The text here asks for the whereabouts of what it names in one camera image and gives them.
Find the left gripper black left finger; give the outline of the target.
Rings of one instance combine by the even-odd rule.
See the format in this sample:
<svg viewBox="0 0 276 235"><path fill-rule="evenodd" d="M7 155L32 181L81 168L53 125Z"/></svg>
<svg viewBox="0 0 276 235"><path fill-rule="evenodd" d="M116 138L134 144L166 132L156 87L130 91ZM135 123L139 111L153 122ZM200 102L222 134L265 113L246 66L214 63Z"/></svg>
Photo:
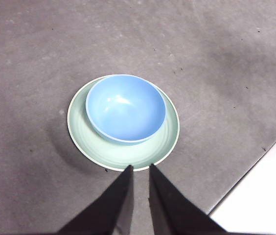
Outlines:
<svg viewBox="0 0 276 235"><path fill-rule="evenodd" d="M134 209L133 167L127 166L88 207L58 235L128 235Z"/></svg>

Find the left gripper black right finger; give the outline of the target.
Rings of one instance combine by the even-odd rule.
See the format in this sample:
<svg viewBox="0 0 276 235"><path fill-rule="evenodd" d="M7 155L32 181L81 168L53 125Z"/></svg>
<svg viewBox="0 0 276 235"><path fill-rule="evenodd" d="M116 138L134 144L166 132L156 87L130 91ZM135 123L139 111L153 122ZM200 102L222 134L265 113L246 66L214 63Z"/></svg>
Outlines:
<svg viewBox="0 0 276 235"><path fill-rule="evenodd" d="M156 235L225 235L227 233L185 198L153 164L149 167L149 206Z"/></svg>

